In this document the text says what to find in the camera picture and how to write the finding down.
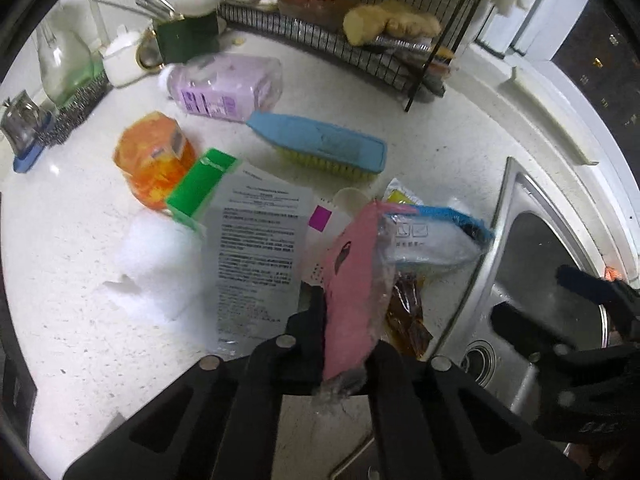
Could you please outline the pink plastic wrapper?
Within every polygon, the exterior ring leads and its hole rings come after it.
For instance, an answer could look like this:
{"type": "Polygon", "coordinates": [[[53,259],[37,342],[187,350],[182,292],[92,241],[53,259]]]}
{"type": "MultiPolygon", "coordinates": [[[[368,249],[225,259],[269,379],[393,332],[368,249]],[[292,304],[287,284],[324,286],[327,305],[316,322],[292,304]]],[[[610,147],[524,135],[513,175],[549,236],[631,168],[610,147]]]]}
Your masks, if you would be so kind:
{"type": "Polygon", "coordinates": [[[364,363],[380,340],[396,273],[393,216],[417,212],[415,206],[374,200],[360,210],[326,253],[320,403],[340,402],[366,383],[364,363]]]}

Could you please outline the red chili container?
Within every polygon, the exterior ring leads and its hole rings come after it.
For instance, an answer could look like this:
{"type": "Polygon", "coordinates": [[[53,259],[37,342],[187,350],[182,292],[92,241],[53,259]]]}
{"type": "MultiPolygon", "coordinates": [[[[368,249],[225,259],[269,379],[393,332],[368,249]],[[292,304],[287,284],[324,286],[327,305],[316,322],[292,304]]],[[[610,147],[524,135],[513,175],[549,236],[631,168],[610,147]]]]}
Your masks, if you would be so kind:
{"type": "Polygon", "coordinates": [[[360,0],[278,0],[279,12],[294,20],[339,32],[347,12],[360,0]]]}

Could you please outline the steel wool scrubber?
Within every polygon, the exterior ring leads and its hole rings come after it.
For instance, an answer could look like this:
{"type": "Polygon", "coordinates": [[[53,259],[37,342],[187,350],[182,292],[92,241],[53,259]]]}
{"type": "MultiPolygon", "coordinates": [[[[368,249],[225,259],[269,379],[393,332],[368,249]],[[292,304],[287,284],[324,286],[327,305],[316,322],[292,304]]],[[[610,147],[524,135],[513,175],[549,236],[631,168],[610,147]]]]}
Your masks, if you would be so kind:
{"type": "Polygon", "coordinates": [[[64,144],[72,132],[89,118],[110,90],[111,84],[106,73],[99,73],[78,88],[61,108],[54,112],[44,112],[43,123],[36,132],[36,141],[46,148],[64,144]]]}

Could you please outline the white lidded sugar jar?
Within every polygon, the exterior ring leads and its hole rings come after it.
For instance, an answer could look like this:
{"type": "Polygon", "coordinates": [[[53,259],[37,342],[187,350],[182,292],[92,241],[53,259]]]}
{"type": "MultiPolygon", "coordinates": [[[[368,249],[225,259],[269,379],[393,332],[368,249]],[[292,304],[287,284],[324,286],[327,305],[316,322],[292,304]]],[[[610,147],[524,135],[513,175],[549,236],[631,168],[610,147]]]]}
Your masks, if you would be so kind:
{"type": "Polygon", "coordinates": [[[106,78],[113,87],[126,87],[145,75],[145,70],[138,62],[142,39],[141,32],[122,29],[106,47],[102,64],[106,78]]]}

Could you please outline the white box with magenta square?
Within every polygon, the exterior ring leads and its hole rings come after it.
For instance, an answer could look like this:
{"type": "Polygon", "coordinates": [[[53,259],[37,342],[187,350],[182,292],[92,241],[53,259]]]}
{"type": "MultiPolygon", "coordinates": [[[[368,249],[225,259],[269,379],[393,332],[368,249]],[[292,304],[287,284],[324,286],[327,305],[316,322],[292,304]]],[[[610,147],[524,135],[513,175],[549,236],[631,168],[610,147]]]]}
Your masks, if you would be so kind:
{"type": "Polygon", "coordinates": [[[302,280],[323,285],[323,261],[334,240],[344,231],[370,198],[358,188],[342,188],[330,200],[316,198],[308,222],[302,261],[302,280]]]}

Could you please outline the blue scrub brush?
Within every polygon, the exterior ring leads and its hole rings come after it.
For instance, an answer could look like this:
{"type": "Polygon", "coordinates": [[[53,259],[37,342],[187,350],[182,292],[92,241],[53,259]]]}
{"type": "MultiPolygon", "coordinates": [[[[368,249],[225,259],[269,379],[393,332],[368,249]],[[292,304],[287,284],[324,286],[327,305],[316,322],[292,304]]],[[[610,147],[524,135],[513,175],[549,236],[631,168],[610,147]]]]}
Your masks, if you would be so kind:
{"type": "Polygon", "coordinates": [[[386,166],[385,141],[300,116],[254,112],[246,124],[286,156],[351,179],[373,178],[386,166]]]}

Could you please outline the blue white plastic package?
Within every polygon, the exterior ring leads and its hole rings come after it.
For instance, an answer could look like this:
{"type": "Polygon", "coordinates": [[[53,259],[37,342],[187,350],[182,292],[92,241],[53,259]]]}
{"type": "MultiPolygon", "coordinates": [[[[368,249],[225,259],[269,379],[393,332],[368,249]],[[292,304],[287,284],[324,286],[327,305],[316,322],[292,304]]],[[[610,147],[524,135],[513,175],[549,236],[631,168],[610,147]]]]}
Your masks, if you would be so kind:
{"type": "Polygon", "coordinates": [[[495,239],[482,220],[449,207],[396,205],[384,218],[384,257],[397,269],[443,274],[475,262],[495,239]]]}

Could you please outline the printed paper sheet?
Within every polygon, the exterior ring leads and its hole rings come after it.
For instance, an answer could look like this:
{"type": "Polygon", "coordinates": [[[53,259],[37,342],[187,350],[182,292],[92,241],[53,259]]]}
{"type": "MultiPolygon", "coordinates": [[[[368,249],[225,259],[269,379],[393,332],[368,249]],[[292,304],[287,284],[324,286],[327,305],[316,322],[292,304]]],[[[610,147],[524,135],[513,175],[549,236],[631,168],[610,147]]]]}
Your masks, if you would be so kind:
{"type": "Polygon", "coordinates": [[[204,307],[225,356],[281,335],[297,311],[313,204],[308,188],[241,171],[216,186],[203,217],[204,307]]]}

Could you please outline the ginger root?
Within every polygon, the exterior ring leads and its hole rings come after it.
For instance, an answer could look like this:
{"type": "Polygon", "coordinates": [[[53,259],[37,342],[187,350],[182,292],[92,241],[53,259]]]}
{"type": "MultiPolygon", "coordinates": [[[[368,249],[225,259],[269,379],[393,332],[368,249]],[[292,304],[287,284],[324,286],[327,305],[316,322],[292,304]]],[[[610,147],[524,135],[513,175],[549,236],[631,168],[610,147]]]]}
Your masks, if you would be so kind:
{"type": "Polygon", "coordinates": [[[442,32],[438,18],[408,4],[386,0],[379,4],[355,6],[343,20],[347,41],[355,47],[370,44],[377,36],[400,40],[435,38],[442,32]]]}

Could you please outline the white tissue wad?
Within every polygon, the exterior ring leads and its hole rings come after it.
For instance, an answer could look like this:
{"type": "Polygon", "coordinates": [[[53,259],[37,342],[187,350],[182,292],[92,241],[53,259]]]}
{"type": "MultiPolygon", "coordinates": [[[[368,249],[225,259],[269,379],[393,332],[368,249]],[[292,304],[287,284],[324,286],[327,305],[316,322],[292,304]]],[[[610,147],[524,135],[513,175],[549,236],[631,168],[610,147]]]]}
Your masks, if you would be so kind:
{"type": "Polygon", "coordinates": [[[167,214],[145,209],[114,253],[118,278],[98,289],[131,315],[174,322],[202,292],[201,237],[167,214]]]}

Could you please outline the clear purple label bottle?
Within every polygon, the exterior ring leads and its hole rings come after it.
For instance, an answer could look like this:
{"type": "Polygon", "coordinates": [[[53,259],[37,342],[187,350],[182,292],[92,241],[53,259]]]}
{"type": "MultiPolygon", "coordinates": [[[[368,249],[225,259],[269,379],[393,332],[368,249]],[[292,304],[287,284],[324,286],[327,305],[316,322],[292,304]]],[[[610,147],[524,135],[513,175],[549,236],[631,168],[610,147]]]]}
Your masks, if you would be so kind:
{"type": "Polygon", "coordinates": [[[168,64],[157,83],[186,114],[246,122],[255,112],[269,112],[280,100],[283,70],[276,58],[217,53],[168,64]]]}

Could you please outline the orange snack bag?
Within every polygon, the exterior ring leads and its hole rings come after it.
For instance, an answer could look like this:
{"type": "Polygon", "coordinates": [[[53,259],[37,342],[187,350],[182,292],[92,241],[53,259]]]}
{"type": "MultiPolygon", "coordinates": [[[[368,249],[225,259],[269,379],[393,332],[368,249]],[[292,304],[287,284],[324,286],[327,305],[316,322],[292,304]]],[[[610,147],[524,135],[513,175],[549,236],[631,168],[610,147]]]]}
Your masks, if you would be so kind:
{"type": "Polygon", "coordinates": [[[147,114],[127,128],[113,154],[132,195],[152,210],[166,208],[169,195],[197,159],[178,122],[161,112],[147,114]]]}

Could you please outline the stainless steel sink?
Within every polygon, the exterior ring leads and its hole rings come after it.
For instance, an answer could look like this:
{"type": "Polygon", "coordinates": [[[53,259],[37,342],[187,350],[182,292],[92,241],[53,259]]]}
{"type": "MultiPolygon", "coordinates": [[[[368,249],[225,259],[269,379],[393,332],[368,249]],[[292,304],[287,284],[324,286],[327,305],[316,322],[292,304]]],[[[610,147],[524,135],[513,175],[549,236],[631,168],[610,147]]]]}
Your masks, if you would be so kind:
{"type": "Polygon", "coordinates": [[[555,204],[514,158],[506,161],[492,227],[494,242],[435,352],[533,422],[539,406],[536,368],[494,332],[490,312],[507,302],[580,350],[604,348],[610,333],[605,310],[555,281],[563,264],[591,275],[599,271],[555,204]]]}

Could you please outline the yellow snack wrapper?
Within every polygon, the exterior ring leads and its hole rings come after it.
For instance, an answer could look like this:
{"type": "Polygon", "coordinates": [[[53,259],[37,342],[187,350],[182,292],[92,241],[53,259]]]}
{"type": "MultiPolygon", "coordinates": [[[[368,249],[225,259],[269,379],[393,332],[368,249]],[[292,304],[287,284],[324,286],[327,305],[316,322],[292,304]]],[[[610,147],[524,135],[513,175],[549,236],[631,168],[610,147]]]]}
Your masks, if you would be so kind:
{"type": "Polygon", "coordinates": [[[423,206],[424,201],[420,199],[416,193],[407,188],[401,180],[393,178],[386,186],[383,194],[383,200],[386,203],[401,205],[418,205],[423,206]]]}

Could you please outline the brown plastic wrapper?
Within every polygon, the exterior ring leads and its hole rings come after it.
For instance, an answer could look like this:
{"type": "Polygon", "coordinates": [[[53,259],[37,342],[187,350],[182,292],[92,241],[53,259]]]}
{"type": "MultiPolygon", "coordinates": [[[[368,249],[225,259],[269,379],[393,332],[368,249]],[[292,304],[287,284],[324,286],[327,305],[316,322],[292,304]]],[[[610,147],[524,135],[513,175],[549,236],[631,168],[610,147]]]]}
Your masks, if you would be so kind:
{"type": "Polygon", "coordinates": [[[418,274],[398,272],[385,315],[390,343],[403,356],[416,360],[424,358],[433,339],[424,325],[423,284],[424,279],[418,274]]]}

